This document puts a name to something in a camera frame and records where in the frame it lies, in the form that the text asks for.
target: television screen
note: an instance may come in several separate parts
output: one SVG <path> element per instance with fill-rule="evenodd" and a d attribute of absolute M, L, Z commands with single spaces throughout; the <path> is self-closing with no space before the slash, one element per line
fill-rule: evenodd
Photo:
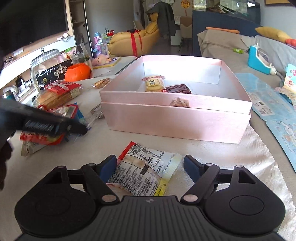
<path fill-rule="evenodd" d="M 5 55 L 68 30 L 65 0 L 7 2 L 0 14 L 0 47 Z"/>

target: pink cardboard box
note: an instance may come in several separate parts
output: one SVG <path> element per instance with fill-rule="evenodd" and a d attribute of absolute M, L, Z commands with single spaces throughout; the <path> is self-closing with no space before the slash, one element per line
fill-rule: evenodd
<path fill-rule="evenodd" d="M 193 94 L 140 92 L 142 78 L 165 76 L 165 86 L 186 84 Z M 100 92 L 111 130 L 239 143 L 250 120 L 252 102 L 233 72 L 218 59 L 142 56 Z M 190 108 L 171 107 L 172 99 Z"/>

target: yellow tray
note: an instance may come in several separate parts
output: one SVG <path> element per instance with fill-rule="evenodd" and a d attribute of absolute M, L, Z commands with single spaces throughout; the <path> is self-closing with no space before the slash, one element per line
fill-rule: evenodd
<path fill-rule="evenodd" d="M 121 60 L 121 57 L 116 57 L 117 59 L 114 60 L 114 61 L 111 61 L 110 63 L 108 64 L 103 64 L 103 65 L 98 65 L 98 66 L 93 66 L 94 69 L 99 69 L 99 68 L 104 68 L 104 67 L 111 67 L 111 66 L 114 66 L 117 64 L 117 62 L 119 60 Z"/>

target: yellow recliner chair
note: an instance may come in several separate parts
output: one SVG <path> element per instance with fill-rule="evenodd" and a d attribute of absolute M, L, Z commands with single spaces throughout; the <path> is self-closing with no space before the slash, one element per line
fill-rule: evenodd
<path fill-rule="evenodd" d="M 137 46 L 137 57 L 148 54 L 151 48 L 158 41 L 160 34 L 157 26 L 158 13 L 150 15 L 152 23 L 150 23 L 144 30 L 140 30 L 139 34 L 134 33 L 136 46 Z M 133 48 L 131 43 L 130 32 L 121 32 L 112 36 L 108 49 L 111 55 L 115 56 L 133 56 Z"/>

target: floor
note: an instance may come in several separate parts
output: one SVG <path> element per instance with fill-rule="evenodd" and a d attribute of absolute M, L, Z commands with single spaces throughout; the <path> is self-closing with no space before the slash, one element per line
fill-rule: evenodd
<path fill-rule="evenodd" d="M 192 41 L 189 43 L 184 42 L 180 52 L 178 53 L 179 46 L 171 46 L 167 39 L 160 38 L 156 45 L 154 45 L 149 55 L 192 55 Z"/>

